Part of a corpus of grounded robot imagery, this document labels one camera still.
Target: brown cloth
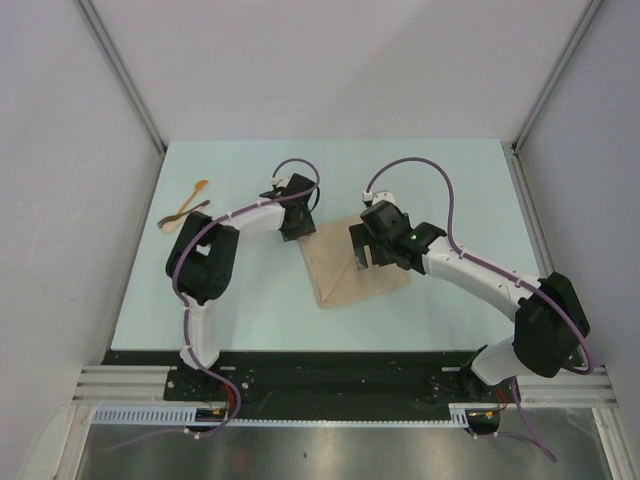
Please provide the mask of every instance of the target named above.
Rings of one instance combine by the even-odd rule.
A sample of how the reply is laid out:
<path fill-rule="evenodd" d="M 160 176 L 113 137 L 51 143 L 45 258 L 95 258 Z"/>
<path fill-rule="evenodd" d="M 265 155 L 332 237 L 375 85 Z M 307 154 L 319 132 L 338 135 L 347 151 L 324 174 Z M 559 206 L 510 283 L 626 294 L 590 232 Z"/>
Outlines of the brown cloth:
<path fill-rule="evenodd" d="M 358 270 L 349 227 L 362 223 L 359 216 L 347 217 L 317 227 L 298 240 L 307 265 L 318 305 L 338 307 L 411 283 L 409 272 L 396 265 L 371 265 Z"/>

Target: white table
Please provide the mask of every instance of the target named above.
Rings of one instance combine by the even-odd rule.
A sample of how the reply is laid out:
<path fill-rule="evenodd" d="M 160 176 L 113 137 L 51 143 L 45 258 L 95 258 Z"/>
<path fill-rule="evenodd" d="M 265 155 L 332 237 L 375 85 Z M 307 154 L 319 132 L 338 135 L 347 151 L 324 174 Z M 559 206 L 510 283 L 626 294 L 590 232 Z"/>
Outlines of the white table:
<path fill-rule="evenodd" d="M 317 225 L 359 214 L 361 194 L 386 163 L 424 156 L 442 165 L 456 192 L 455 238 L 513 268 L 537 272 L 533 251 L 498 140 L 338 140 L 173 142 L 145 225 L 111 348 L 178 350 L 181 304 L 164 273 L 177 238 L 155 223 L 174 213 L 200 179 L 209 185 L 193 204 L 210 199 L 216 216 L 270 190 L 274 167 L 289 157 L 312 161 L 322 175 Z M 310 176 L 307 167 L 287 166 Z M 404 164 L 376 184 L 391 190 L 412 222 L 446 227 L 447 192 L 433 169 Z M 497 310 L 441 280 L 412 273 L 412 284 L 334 309 L 317 306 L 297 242 L 278 233 L 238 250 L 231 285 L 216 305 L 223 350 L 414 351 L 474 350 L 497 342 L 513 326 Z"/>

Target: wall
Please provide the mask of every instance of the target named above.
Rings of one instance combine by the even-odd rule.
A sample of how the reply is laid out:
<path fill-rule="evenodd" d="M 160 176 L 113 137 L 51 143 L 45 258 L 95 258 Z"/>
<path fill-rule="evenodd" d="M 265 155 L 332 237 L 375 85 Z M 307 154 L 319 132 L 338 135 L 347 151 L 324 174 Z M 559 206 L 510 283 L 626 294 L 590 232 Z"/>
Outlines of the wall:
<path fill-rule="evenodd" d="M 0 477 L 80 367 L 126 280 L 159 159 L 73 2 L 0 3 Z"/>
<path fill-rule="evenodd" d="M 172 140 L 513 140 L 586 3 L 95 0 Z"/>
<path fill-rule="evenodd" d="M 559 270 L 592 325 L 640 447 L 640 2 L 605 4 L 532 132 L 523 164 Z"/>

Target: folded cloth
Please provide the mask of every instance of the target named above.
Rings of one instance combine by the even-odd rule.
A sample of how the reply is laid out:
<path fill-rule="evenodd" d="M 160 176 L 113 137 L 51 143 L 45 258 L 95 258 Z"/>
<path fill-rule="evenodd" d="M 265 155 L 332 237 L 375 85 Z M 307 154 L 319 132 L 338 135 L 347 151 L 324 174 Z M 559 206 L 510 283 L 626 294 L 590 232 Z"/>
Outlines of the folded cloth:
<path fill-rule="evenodd" d="M 358 270 L 349 235 L 349 227 L 357 223 L 362 223 L 359 216 L 343 218 L 298 239 L 322 308 L 357 302 L 411 283 L 409 272 L 396 265 L 380 267 L 369 261 L 369 268 Z"/>

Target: purple cable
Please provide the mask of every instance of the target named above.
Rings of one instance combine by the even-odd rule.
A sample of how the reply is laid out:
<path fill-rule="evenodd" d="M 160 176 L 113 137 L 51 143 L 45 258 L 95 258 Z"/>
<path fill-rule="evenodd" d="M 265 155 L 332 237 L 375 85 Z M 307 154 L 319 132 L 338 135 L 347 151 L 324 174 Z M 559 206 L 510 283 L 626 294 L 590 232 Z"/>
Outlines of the purple cable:
<path fill-rule="evenodd" d="M 447 216 L 447 235 L 449 237 L 449 244 L 451 245 L 451 248 L 453 248 L 453 250 L 458 255 L 460 255 L 461 257 L 467 258 L 468 260 L 472 261 L 473 263 L 475 263 L 477 265 L 480 265 L 481 267 L 484 267 L 484 268 L 486 268 L 486 269 L 488 269 L 488 270 L 490 270 L 490 271 L 492 271 L 494 273 L 497 273 L 498 275 L 501 275 L 501 276 L 505 277 L 506 279 L 508 279 L 511 282 L 514 282 L 514 283 L 518 282 L 518 280 L 519 280 L 518 277 L 513 275 L 511 272 L 507 272 L 506 270 L 503 270 L 502 268 L 497 267 L 496 265 L 493 265 L 492 263 L 489 263 L 489 262 L 487 262 L 485 260 L 482 260 L 481 258 L 478 258 L 478 257 L 476 257 L 474 255 L 471 255 L 469 253 L 464 252 L 458 246 L 458 244 L 455 242 L 455 240 L 453 239 L 453 211 L 454 211 L 454 200 L 455 200 L 455 195 L 453 193 L 453 184 L 451 183 L 451 179 L 449 178 L 449 175 L 447 175 L 447 172 L 445 172 L 444 169 L 440 165 L 435 163 L 434 161 L 426 159 L 426 158 L 420 158 L 420 157 L 407 157 L 407 158 L 401 158 L 399 160 L 395 160 L 395 161 L 385 165 L 380 170 L 378 170 L 378 172 L 373 176 L 373 178 L 369 182 L 369 185 L 367 185 L 366 193 L 371 193 L 371 188 L 373 187 L 373 184 L 375 183 L 375 181 L 380 177 L 380 175 L 382 175 L 384 172 L 389 170 L 391 167 L 394 167 L 394 166 L 399 165 L 401 163 L 407 163 L 407 162 L 426 163 L 427 165 L 429 165 L 429 166 L 435 168 L 436 170 L 438 170 L 438 172 L 440 172 L 440 175 L 442 175 L 442 178 L 444 178 L 444 181 L 447 184 L 447 190 L 449 191 L 449 212 L 448 212 L 448 216 Z M 582 350 L 584 351 L 584 355 L 585 355 L 586 360 L 587 360 L 587 368 L 584 369 L 584 370 L 580 370 L 580 369 L 576 369 L 576 368 L 573 368 L 573 367 L 566 367 L 566 370 L 568 370 L 570 372 L 573 372 L 573 373 L 580 374 L 580 375 L 588 375 L 588 374 L 592 373 L 593 369 L 595 367 L 595 362 L 593 360 L 593 355 L 591 353 L 591 349 L 589 348 L 589 345 L 587 344 L 586 339 L 582 335 L 582 332 L 580 332 L 580 330 L 578 330 L 578 327 L 575 326 L 573 321 L 564 312 L 564 310 L 562 310 L 562 308 L 560 308 L 560 305 L 558 305 L 552 298 L 550 298 L 544 292 L 542 292 L 538 288 L 534 287 L 533 285 L 531 285 L 530 283 L 525 282 L 525 281 L 520 281 L 520 285 L 522 285 L 524 288 L 526 288 L 530 292 L 532 292 L 535 295 L 537 295 L 538 297 L 540 297 L 551 308 L 553 308 L 553 310 L 558 315 L 560 315 L 560 318 L 562 318 L 562 320 L 564 320 L 564 322 L 567 324 L 567 326 L 571 329 L 571 332 L 575 335 L 575 337 L 577 338 L 578 342 L 580 343 L 580 346 L 582 347 Z M 518 389 L 518 383 L 517 383 L 515 377 L 513 377 L 511 379 L 511 390 L 513 391 L 513 398 L 515 399 L 516 407 L 518 408 L 518 412 L 520 413 L 520 416 L 522 417 L 522 421 L 526 425 L 527 430 L 529 430 L 529 433 L 531 434 L 532 438 L 528 438 L 525 435 L 522 435 L 520 433 L 514 433 L 514 432 L 498 433 L 497 437 L 517 438 L 517 439 L 520 439 L 520 440 L 524 440 L 524 441 L 530 442 L 530 443 L 534 444 L 535 446 L 537 446 L 538 448 L 540 448 L 540 450 L 542 450 L 544 452 L 544 454 L 549 458 L 549 460 L 551 460 L 553 463 L 556 463 L 558 461 L 558 459 L 556 458 L 556 456 L 547 447 L 544 446 L 542 441 L 538 438 L 538 436 L 536 435 L 535 431 L 531 427 L 531 424 L 529 423 L 529 420 L 527 419 L 527 417 L 526 417 L 526 415 L 524 413 L 524 410 L 522 409 L 522 406 L 520 405 L 520 398 L 519 398 L 520 397 L 520 391 Z"/>
<path fill-rule="evenodd" d="M 283 166 L 285 166 L 286 164 L 291 163 L 291 162 L 304 163 L 305 165 L 309 166 L 311 168 L 311 170 L 313 170 L 313 173 L 316 176 L 316 183 L 311 188 L 309 188 L 309 189 L 307 189 L 307 190 L 305 190 L 303 192 L 296 193 L 295 195 L 288 195 L 286 197 L 280 197 L 280 198 L 276 198 L 276 199 L 272 199 L 272 200 L 259 201 L 259 202 L 253 203 L 251 205 L 248 205 L 246 207 L 240 208 L 240 209 L 236 210 L 235 212 L 232 212 L 231 214 L 223 215 L 221 217 L 218 217 L 218 218 L 212 220 L 211 223 L 209 223 L 205 228 L 200 230 L 196 234 L 196 236 L 194 236 L 191 239 L 191 241 L 189 242 L 187 247 L 184 249 L 184 252 L 182 252 L 182 255 L 180 255 L 180 258 L 178 259 L 178 262 L 176 263 L 176 268 L 173 271 L 172 287 L 173 287 L 174 293 L 178 296 L 178 298 L 180 298 L 180 300 L 182 300 L 182 303 L 183 303 L 183 305 L 185 307 L 185 309 L 184 309 L 184 317 L 183 317 L 183 324 L 182 324 L 182 331 L 183 331 L 183 335 L 184 335 L 184 343 L 185 343 L 185 345 L 191 345 L 191 338 L 189 337 L 189 301 L 187 300 L 187 297 L 185 295 L 183 295 L 182 292 L 180 292 L 180 290 L 178 289 L 178 277 L 180 276 L 180 271 L 182 270 L 182 267 L 184 265 L 184 262 L 185 262 L 187 256 L 195 248 L 195 246 L 198 244 L 200 239 L 203 236 L 205 236 L 209 230 L 211 230 L 214 226 L 216 226 L 220 222 L 224 222 L 225 220 L 228 220 L 228 219 L 230 219 L 232 217 L 237 217 L 238 215 L 242 215 L 244 213 L 250 212 L 250 211 L 255 210 L 257 208 L 260 208 L 260 207 L 265 207 L 267 205 L 273 205 L 274 203 L 281 203 L 281 202 L 286 202 L 286 201 L 289 201 L 289 200 L 295 200 L 296 198 L 304 197 L 306 195 L 310 195 L 311 193 L 313 193 L 313 191 L 316 190 L 318 188 L 318 186 L 320 185 L 320 172 L 318 172 L 318 169 L 315 167 L 315 165 L 313 165 L 308 160 L 304 160 L 302 158 L 290 158 L 288 160 L 285 160 L 284 162 L 280 163 L 280 165 L 278 165 L 276 167 L 276 169 L 273 171 L 273 174 L 271 176 L 275 177 L 278 174 L 278 171 Z M 221 428 L 226 426 L 230 421 L 232 421 L 234 418 L 236 418 L 238 416 L 238 413 L 240 411 L 240 406 L 242 404 L 242 401 L 240 399 L 240 392 L 238 391 L 238 388 L 233 384 L 233 382 L 230 382 L 229 380 L 227 380 L 223 376 L 218 375 L 217 373 L 212 372 L 207 367 L 205 367 L 202 364 L 202 362 L 200 361 L 200 359 L 198 359 L 198 357 L 195 355 L 195 353 L 193 352 L 192 348 L 188 348 L 187 351 L 189 352 L 189 356 L 191 357 L 191 360 L 193 360 L 193 363 L 200 370 L 202 370 L 204 373 L 206 373 L 210 377 L 218 380 L 219 382 L 222 382 L 222 383 L 226 384 L 229 388 L 231 388 L 231 390 L 233 391 L 233 394 L 234 394 L 234 396 L 236 398 L 236 407 L 234 408 L 234 410 L 231 413 L 231 415 L 229 415 L 224 421 L 220 422 L 218 425 L 216 425 L 211 430 L 209 430 L 207 432 L 200 433 L 200 435 L 199 435 L 199 438 L 210 437 L 211 435 L 214 435 L 215 433 L 217 433 Z M 156 435 L 164 435 L 166 433 L 184 433 L 184 429 L 182 429 L 182 428 L 167 428 L 167 429 L 163 429 L 163 430 L 158 430 L 158 431 L 155 431 L 155 432 L 147 433 L 145 435 L 141 435 L 141 436 L 136 437 L 136 438 L 132 438 L 131 440 L 127 440 L 125 442 L 118 443 L 116 445 L 112 445 L 112 446 L 104 448 L 104 449 L 100 449 L 100 451 L 117 450 L 119 448 L 126 447 L 126 446 L 129 446 L 131 444 L 137 443 L 139 441 L 146 440 L 147 438 L 155 437 Z"/>

